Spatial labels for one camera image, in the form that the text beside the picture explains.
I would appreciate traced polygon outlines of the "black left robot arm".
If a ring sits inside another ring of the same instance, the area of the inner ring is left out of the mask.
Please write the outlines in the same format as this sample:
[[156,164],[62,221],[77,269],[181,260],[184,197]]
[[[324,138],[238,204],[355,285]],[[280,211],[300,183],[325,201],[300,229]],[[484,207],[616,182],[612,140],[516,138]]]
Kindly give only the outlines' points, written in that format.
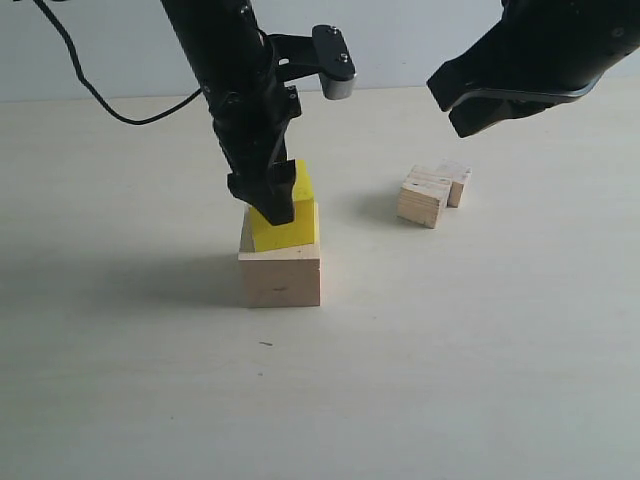
[[163,8],[194,72],[231,169],[232,195],[272,225],[294,219],[296,167],[285,132],[301,107],[276,77],[271,42],[242,1],[166,1]]

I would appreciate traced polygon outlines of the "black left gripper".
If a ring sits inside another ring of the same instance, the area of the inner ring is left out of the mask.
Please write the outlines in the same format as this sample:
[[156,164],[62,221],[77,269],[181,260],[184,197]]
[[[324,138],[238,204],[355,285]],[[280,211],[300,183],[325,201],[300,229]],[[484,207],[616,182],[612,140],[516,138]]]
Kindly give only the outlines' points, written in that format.
[[270,225],[291,223],[296,166],[288,158],[285,133],[300,105],[277,77],[272,42],[208,39],[203,50],[202,90],[230,168],[231,194]]

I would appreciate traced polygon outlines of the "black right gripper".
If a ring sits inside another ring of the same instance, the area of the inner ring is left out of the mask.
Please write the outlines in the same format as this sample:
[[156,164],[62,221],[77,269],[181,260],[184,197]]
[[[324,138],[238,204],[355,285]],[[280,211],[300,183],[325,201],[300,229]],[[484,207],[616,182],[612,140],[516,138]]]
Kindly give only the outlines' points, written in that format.
[[576,102],[639,49],[637,1],[505,1],[477,51],[427,80],[460,138]]

